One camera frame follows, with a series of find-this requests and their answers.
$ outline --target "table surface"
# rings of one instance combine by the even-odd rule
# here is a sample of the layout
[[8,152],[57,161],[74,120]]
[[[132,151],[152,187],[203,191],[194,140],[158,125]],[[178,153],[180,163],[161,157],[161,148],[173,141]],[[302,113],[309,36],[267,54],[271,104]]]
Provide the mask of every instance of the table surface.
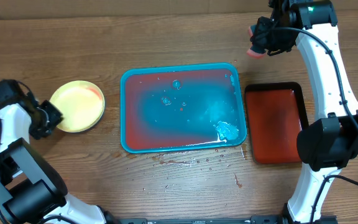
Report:
[[[313,95],[299,51],[263,60],[246,55],[247,28],[262,15],[269,14],[0,21],[0,80],[21,80],[41,100],[73,80],[102,89],[106,111],[95,128],[82,134],[55,130],[46,139],[31,139],[71,194],[86,203],[119,218],[278,214],[295,189],[301,165],[256,164],[249,138],[238,147],[138,155],[126,153],[119,138],[119,81],[126,70],[142,67],[229,62],[238,69],[242,88],[298,82],[312,123]],[[338,18],[342,57],[358,99],[358,11],[338,12]],[[358,157],[342,173],[358,180]],[[323,214],[358,223],[358,187],[335,180]]]

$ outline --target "yellow plate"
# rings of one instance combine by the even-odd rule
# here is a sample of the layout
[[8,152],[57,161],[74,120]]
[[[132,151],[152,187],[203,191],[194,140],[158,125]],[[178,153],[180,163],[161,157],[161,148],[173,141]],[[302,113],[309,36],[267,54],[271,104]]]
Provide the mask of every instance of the yellow plate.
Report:
[[78,133],[94,126],[102,117],[105,107],[99,87],[81,80],[61,86],[50,102],[63,114],[63,121],[57,128],[69,133]]

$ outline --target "water droplet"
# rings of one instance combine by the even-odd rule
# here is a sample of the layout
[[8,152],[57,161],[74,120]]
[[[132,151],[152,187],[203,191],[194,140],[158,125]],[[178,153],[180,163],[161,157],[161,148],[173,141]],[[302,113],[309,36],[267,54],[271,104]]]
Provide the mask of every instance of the water droplet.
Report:
[[166,96],[164,96],[164,97],[162,97],[161,98],[161,102],[162,102],[162,104],[164,104],[164,105],[170,105],[172,102],[170,101],[170,99],[168,98],[168,97],[166,97]]
[[174,80],[174,81],[172,82],[172,87],[173,87],[174,89],[176,89],[176,90],[179,90],[179,89],[181,88],[181,83],[180,83],[180,81],[179,81],[179,80]]

